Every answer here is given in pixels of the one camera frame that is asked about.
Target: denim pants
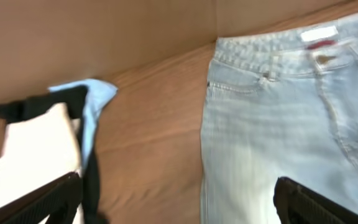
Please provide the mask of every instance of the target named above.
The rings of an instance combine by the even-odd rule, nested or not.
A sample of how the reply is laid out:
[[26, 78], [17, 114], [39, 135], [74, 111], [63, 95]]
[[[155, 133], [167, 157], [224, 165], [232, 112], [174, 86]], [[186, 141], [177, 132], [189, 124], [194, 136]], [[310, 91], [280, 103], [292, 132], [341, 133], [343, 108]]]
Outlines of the denim pants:
[[[335, 44], [308, 50], [301, 34], [331, 26]], [[201, 148], [202, 223], [280, 223], [281, 176], [358, 214], [358, 14], [218, 39]]]

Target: black object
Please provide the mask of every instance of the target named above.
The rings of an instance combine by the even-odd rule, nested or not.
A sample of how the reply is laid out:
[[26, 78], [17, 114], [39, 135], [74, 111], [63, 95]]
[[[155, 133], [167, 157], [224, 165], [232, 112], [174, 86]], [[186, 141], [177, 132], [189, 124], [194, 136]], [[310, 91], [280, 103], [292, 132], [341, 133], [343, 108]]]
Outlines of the black object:
[[282, 224], [358, 224], [355, 213], [287, 177], [277, 180], [273, 202]]
[[[85, 117], [83, 108], [88, 88], [80, 85], [66, 90], [56, 91], [40, 96], [31, 96], [25, 100], [0, 104], [0, 118], [7, 124], [27, 121], [47, 112], [56, 103], [66, 103], [67, 113], [71, 119], [80, 118], [80, 128], [77, 132], [77, 140], [82, 150], [83, 128]], [[100, 200], [99, 167], [94, 149], [88, 159], [88, 165], [83, 173], [83, 211], [85, 224], [108, 223], [98, 214]]]
[[38, 224], [49, 215], [46, 224], [71, 224], [82, 190], [82, 180], [70, 172], [0, 208], [0, 223]]

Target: wooden floor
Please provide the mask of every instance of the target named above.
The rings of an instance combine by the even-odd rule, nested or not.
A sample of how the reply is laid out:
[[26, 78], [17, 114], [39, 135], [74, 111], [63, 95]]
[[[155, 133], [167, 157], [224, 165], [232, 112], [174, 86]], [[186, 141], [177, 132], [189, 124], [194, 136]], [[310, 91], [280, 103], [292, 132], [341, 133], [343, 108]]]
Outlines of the wooden floor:
[[[358, 1], [255, 30], [307, 26], [358, 12]], [[96, 138], [100, 209], [111, 223], [199, 223], [200, 125], [214, 45], [100, 77], [119, 92]], [[0, 122], [0, 148], [3, 140]]]

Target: white label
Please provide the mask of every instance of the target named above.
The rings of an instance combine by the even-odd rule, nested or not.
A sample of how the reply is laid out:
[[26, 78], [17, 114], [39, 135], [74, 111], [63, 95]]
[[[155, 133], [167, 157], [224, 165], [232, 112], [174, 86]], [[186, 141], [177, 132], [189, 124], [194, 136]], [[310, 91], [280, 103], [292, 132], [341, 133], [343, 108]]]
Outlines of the white label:
[[309, 42], [318, 39], [332, 37], [337, 34], [338, 34], [338, 30], [336, 30], [336, 27], [331, 26], [331, 27], [319, 28], [319, 29], [303, 32], [301, 33], [301, 38], [304, 42]]

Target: jeans waistband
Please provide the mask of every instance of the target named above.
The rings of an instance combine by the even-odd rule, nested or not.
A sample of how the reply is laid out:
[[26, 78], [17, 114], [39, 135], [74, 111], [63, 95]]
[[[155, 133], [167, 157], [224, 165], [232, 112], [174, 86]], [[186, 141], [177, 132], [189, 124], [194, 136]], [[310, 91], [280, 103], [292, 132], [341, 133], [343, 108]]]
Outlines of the jeans waistband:
[[[307, 50], [313, 42], [304, 42], [301, 34], [334, 26], [337, 34], [328, 38], [336, 44]], [[323, 56], [330, 60], [317, 69], [330, 70], [343, 67], [358, 57], [358, 13], [335, 21], [301, 27], [282, 32], [243, 37], [219, 38], [215, 60], [257, 73], [303, 76], [316, 72], [316, 64]]]

